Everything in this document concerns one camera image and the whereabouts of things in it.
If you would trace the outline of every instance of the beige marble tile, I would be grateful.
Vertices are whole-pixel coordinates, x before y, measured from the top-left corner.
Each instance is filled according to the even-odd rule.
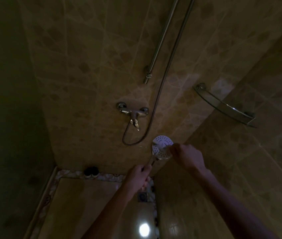
[[[119,182],[60,179],[38,238],[80,239],[120,186]],[[139,234],[139,227],[144,223],[150,227],[147,238],[156,238],[153,204],[138,203],[134,197],[123,212],[113,238],[144,238]]]

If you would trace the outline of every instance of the grab bar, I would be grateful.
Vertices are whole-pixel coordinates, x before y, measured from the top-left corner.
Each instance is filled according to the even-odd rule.
[[[162,32],[162,34],[161,34],[159,44],[157,45],[157,47],[156,47],[156,49],[155,49],[155,52],[154,52],[154,55],[153,55],[151,64],[150,64],[149,67],[148,67],[148,71],[147,71],[147,74],[146,74],[145,79],[144,79],[144,84],[147,84],[148,81],[149,81],[149,79],[152,77],[152,70],[153,70],[155,61],[156,61],[157,58],[158,58],[160,49],[161,49],[161,47],[162,47],[164,38],[165,38],[165,36],[166,36],[166,34],[167,34],[167,30],[168,30],[168,28],[169,28],[169,26],[170,26],[170,23],[171,23],[171,20],[172,20],[172,17],[173,17],[173,14],[174,14],[174,12],[175,12],[175,9],[176,9],[176,6],[177,6],[178,2],[179,2],[179,0],[174,0],[174,3],[173,3],[173,5],[172,5],[171,11],[170,11],[170,13],[169,13],[167,22],[165,23],[163,32]]]

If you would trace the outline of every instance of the black sneaker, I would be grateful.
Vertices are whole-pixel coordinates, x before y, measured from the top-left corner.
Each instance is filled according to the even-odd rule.
[[[92,175],[92,167],[87,168],[85,171],[83,171],[86,178],[90,178]]]
[[[99,169],[98,169],[97,167],[92,167],[91,170],[92,170],[92,172],[91,172],[92,177],[93,177],[93,178],[98,177],[98,175],[99,175]]]

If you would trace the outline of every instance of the shower mixer tap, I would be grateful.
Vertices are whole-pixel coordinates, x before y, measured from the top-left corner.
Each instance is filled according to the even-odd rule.
[[[141,128],[139,127],[138,118],[146,117],[149,114],[149,108],[142,107],[139,110],[133,110],[127,108],[127,104],[124,102],[118,102],[117,108],[120,112],[130,115],[131,124],[134,125],[138,129],[138,131],[141,130]]]

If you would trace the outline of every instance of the faucet handle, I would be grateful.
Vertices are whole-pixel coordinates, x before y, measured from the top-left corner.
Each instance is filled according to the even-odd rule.
[[[132,123],[132,125],[134,125],[137,128],[138,131],[141,130],[141,128],[139,127],[137,119],[131,119],[130,122]]]

